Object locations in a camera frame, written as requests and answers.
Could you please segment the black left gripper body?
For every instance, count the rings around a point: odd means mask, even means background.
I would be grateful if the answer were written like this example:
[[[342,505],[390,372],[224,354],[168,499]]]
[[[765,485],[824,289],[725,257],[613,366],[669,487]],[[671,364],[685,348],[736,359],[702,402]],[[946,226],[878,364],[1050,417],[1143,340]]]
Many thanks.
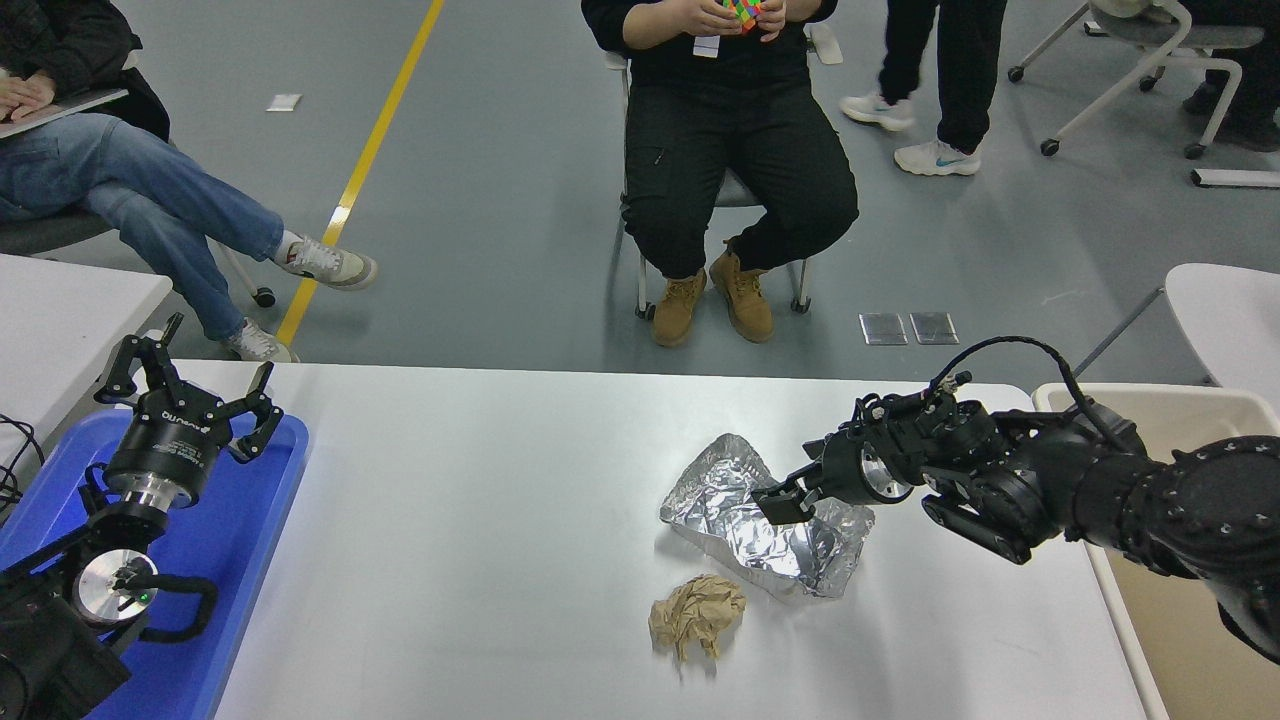
[[[180,387],[178,398],[165,389],[142,395],[105,470],[108,487],[124,493],[129,482],[151,475],[184,493],[201,493],[218,455],[230,442],[230,423],[210,418],[220,402],[195,386]]]

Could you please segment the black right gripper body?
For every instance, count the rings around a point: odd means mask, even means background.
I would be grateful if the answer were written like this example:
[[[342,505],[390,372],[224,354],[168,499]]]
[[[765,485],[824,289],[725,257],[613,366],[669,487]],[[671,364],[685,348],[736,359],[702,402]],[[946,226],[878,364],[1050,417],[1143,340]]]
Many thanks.
[[[820,455],[820,488],[824,497],[849,505],[886,503],[886,465],[867,439],[837,430]]]

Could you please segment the person's right hand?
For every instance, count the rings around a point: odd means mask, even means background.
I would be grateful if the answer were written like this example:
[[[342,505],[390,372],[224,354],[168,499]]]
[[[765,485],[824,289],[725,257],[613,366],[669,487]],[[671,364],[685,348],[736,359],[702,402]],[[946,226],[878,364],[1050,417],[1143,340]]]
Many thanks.
[[[742,22],[736,12],[722,1],[681,0],[666,1],[678,33],[695,37],[732,36],[742,32]]]

